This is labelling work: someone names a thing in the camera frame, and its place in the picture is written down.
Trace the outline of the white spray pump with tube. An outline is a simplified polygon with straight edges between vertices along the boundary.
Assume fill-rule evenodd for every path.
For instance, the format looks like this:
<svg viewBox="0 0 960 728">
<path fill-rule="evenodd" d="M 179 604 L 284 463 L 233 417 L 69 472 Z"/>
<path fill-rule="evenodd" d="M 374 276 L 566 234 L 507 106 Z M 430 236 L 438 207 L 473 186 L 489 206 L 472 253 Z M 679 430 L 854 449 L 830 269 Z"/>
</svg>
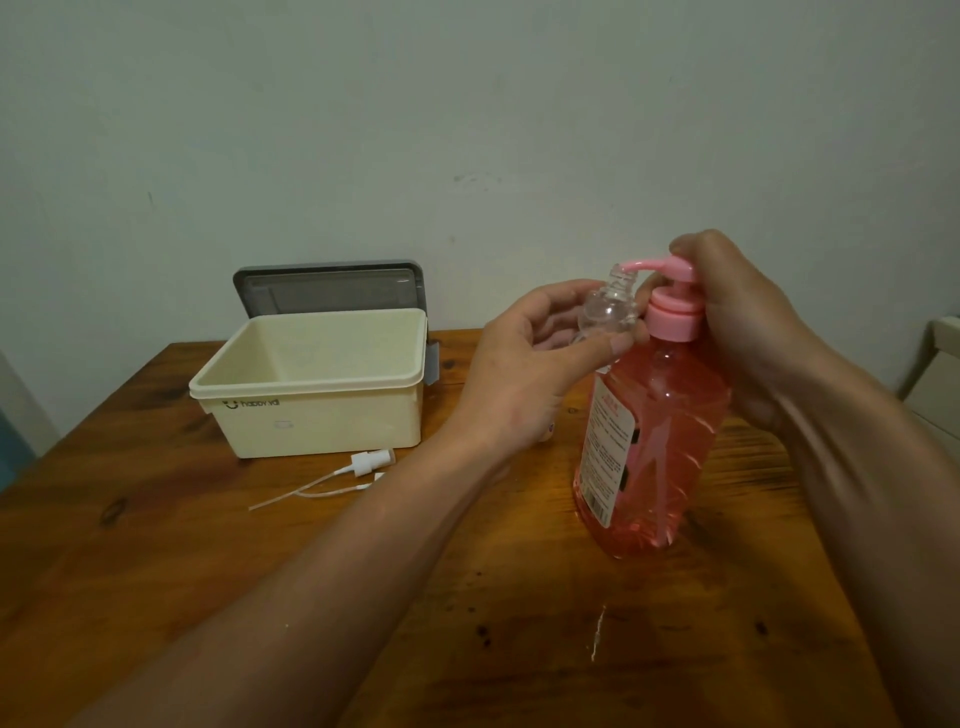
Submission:
<svg viewBox="0 0 960 728">
<path fill-rule="evenodd" d="M 368 490 L 372 485 L 380 480 L 384 475 L 384 471 L 396 463 L 397 455 L 396 452 L 391 448 L 357 452 L 354 453 L 354 455 L 351 455 L 350 463 L 348 465 L 333 470 L 330 473 L 312 480 L 292 491 L 285 492 L 279 496 L 275 496 L 258 504 L 251 505 L 247 508 L 247 511 L 254 512 L 261 508 L 278 504 L 288 499 L 325 500 L 351 493 L 363 492 Z M 347 476 L 358 479 L 359 483 L 348 487 L 335 488 L 333 490 L 317 490 L 321 485 L 328 483 L 330 480 L 338 480 Z"/>
</svg>

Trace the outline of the grey transparent box lid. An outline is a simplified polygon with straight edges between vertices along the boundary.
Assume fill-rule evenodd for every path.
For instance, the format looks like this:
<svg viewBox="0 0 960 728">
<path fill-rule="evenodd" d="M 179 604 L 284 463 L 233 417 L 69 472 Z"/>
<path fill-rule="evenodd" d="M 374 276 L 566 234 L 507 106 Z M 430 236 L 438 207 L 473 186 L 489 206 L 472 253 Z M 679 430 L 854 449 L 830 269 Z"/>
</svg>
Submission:
<svg viewBox="0 0 960 728">
<path fill-rule="evenodd" d="M 281 383 L 360 391 L 436 373 L 425 274 L 412 260 L 247 267 L 232 282 Z"/>
</svg>

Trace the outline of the person's left hand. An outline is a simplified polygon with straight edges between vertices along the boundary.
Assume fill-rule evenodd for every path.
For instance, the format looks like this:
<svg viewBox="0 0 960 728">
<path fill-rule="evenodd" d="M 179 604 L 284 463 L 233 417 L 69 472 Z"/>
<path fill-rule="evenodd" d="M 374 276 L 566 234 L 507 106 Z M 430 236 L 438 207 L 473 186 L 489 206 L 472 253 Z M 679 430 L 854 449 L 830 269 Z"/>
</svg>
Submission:
<svg viewBox="0 0 960 728">
<path fill-rule="evenodd" d="M 441 434 L 496 464 L 538 443 L 570 389 L 596 371 L 558 370 L 551 335 L 577 334 L 584 300 L 601 285 L 588 278 L 550 283 L 489 321 Z"/>
</svg>

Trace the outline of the blue object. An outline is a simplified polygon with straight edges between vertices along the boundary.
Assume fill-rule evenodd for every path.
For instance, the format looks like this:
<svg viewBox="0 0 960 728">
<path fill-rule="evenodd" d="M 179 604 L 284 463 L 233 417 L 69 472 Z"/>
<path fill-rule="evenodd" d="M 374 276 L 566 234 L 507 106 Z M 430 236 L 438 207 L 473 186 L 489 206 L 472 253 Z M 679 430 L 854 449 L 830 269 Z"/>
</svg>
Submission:
<svg viewBox="0 0 960 728">
<path fill-rule="evenodd" d="M 0 493 L 13 485 L 37 460 L 29 443 L 0 410 Z"/>
</svg>

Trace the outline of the person's right forearm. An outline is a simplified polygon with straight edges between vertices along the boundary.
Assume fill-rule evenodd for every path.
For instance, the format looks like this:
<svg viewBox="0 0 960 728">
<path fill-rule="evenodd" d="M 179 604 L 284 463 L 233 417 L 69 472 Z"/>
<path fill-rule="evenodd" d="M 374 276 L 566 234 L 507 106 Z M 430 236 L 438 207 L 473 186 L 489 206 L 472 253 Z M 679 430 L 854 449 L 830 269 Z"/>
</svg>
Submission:
<svg viewBox="0 0 960 728">
<path fill-rule="evenodd" d="M 960 466 L 831 353 L 775 400 L 778 437 L 901 722 L 960 728 Z"/>
</svg>

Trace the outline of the person's right hand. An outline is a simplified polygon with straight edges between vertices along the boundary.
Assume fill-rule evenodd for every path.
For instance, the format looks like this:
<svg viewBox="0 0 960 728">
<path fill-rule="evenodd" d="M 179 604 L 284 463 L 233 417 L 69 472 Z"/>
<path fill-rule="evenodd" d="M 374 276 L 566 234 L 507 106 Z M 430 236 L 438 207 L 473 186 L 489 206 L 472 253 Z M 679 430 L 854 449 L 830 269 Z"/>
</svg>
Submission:
<svg viewBox="0 0 960 728">
<path fill-rule="evenodd" d="M 817 394 L 835 356 L 800 317 L 784 291 L 739 249 L 739 305 L 710 315 L 708 357 L 731 389 L 734 412 L 785 445 L 821 438 L 808 396 Z"/>
</svg>

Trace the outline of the person's left forearm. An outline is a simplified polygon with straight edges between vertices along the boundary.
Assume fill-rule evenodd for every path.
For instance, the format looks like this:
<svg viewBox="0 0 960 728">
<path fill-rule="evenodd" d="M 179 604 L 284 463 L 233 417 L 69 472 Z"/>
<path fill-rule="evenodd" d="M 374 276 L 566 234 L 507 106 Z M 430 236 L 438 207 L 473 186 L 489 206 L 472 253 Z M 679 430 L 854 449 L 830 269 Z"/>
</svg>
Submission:
<svg viewBox="0 0 960 728">
<path fill-rule="evenodd" d="M 448 421 L 303 552 L 68 728 L 334 725 L 483 487 L 520 441 Z"/>
</svg>

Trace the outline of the pink pump soap bottle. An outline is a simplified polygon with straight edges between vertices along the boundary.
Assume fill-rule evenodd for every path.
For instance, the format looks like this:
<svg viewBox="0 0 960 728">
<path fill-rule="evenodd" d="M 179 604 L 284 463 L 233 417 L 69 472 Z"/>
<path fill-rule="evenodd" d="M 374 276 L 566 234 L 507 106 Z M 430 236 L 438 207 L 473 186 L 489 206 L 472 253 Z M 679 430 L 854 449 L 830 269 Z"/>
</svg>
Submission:
<svg viewBox="0 0 960 728">
<path fill-rule="evenodd" d="M 726 417 L 731 389 L 704 349 L 705 302 L 690 263 L 619 263 L 650 335 L 597 370 L 572 494 L 586 529 L 615 559 L 674 540 Z"/>
</svg>

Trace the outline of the white furniture piece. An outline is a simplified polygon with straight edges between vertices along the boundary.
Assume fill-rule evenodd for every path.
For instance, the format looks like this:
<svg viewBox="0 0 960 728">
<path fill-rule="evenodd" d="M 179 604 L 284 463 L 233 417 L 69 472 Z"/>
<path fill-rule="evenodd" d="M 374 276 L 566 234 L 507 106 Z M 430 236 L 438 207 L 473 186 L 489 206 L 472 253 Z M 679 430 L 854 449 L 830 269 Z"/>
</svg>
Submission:
<svg viewBox="0 0 960 728">
<path fill-rule="evenodd" d="M 960 316 L 931 321 L 932 355 L 904 403 L 960 463 Z"/>
</svg>

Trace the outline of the cream plastic storage box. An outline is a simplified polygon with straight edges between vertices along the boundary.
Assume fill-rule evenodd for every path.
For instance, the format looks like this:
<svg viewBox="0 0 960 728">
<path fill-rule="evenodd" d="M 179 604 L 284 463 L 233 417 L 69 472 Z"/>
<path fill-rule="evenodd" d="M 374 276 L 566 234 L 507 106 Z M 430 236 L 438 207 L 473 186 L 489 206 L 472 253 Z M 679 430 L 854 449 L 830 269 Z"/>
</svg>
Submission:
<svg viewBox="0 0 960 728">
<path fill-rule="evenodd" d="M 428 318 L 419 307 L 259 316 L 189 394 L 241 459 L 414 448 Z"/>
</svg>

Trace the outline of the small clear plastic bottle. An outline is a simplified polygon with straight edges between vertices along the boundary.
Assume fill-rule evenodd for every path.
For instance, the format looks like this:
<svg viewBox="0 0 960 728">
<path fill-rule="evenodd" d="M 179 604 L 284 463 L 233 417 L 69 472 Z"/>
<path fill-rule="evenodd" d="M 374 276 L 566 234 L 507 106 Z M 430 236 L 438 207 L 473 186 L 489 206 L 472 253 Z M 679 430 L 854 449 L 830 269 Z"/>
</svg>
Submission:
<svg viewBox="0 0 960 728">
<path fill-rule="evenodd" d="M 630 334 L 639 319 L 634 289 L 639 271 L 614 265 L 606 282 L 583 301 L 578 331 L 571 340 L 576 344 L 601 334 Z"/>
</svg>

